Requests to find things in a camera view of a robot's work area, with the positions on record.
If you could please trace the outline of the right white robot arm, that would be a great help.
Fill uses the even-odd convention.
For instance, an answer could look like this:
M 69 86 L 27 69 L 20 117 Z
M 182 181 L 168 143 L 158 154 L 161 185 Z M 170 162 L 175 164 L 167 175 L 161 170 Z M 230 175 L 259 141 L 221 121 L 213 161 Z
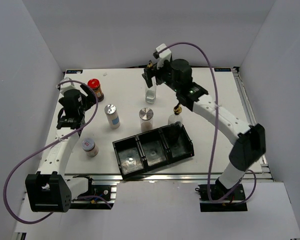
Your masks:
M 208 190 L 210 201 L 226 200 L 233 195 L 245 173 L 266 153 L 265 128 L 240 120 L 217 103 L 217 98 L 193 81 L 192 68 L 184 59 L 149 62 L 142 74 L 148 87 L 165 84 L 175 92 L 178 102 L 214 125 L 233 145 L 229 164 Z

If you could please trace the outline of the brown spice metal-lid shaker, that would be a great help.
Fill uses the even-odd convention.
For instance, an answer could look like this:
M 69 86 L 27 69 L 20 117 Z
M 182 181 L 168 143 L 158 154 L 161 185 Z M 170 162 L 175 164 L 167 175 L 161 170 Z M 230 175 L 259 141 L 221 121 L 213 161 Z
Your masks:
M 153 129 L 154 112 L 149 107 L 144 107 L 139 111 L 141 132 L 147 132 Z

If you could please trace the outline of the small white lid jar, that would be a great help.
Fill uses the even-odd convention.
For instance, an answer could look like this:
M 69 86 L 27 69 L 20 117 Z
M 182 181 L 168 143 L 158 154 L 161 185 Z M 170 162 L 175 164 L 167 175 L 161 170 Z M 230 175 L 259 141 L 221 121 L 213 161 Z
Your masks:
M 95 141 L 92 138 L 84 138 L 81 146 L 88 157 L 94 157 L 99 153 L 99 148 L 96 146 Z

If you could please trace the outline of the dark sauce glass bottle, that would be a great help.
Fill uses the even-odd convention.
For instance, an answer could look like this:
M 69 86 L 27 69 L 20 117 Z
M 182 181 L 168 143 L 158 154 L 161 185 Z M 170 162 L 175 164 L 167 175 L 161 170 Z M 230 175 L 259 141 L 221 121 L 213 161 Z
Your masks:
M 182 107 L 181 104 L 178 103 L 173 108 L 173 114 L 168 117 L 168 141 L 171 145 L 178 141 L 181 134 L 181 128 L 183 125 L 181 113 Z

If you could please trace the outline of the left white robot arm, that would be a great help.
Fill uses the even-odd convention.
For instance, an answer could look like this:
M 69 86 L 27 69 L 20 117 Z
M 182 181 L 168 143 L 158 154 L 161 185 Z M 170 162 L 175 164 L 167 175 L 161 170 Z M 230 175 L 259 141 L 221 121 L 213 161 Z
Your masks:
M 80 139 L 85 124 L 85 113 L 97 99 L 91 89 L 82 84 L 80 89 L 71 84 L 59 88 L 62 108 L 58 113 L 55 140 L 35 174 L 25 179 L 26 191 L 33 212 L 67 212 L 78 196 L 89 200 L 96 187 L 88 177 L 64 179 L 72 150 Z

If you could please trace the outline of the clear glass oil bottle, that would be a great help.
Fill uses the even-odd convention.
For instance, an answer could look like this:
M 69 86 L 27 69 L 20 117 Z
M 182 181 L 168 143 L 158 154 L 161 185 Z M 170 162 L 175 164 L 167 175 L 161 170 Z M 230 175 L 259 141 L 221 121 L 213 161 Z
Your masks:
M 151 68 L 153 66 L 153 63 L 152 61 L 150 60 L 147 64 L 146 67 L 149 67 Z M 145 87 L 145 102 L 146 103 L 149 103 L 149 104 L 154 104 L 155 101 L 156 101 L 156 80 L 155 80 L 155 77 L 152 78 L 152 83 L 153 83 L 153 86 L 151 88 L 148 88 L 147 85 Z

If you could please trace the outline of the blue label metal-lid shaker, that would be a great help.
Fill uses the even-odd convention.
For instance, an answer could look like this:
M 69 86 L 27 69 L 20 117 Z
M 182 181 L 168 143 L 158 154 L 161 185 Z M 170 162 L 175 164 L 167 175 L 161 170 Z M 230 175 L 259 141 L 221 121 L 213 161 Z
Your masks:
M 112 129 L 117 129 L 120 126 L 120 118 L 118 115 L 117 107 L 114 104 L 107 104 L 104 107 L 104 112 L 107 117 L 109 126 Z

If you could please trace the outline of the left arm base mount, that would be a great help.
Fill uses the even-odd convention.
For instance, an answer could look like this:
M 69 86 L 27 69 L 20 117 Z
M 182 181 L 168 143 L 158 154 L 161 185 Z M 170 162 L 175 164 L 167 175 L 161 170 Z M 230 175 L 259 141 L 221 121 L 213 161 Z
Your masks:
M 72 210 L 110 210 L 115 202 L 117 183 L 98 180 L 92 175 L 67 176 Z

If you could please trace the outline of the red lid sauce jar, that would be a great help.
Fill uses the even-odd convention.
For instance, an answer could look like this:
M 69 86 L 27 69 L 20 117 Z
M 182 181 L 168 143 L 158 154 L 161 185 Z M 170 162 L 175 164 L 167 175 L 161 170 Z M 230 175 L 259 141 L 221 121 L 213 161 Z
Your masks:
M 87 85 L 94 91 L 98 101 L 102 102 L 105 96 L 102 92 L 100 81 L 96 78 L 92 78 L 88 81 Z

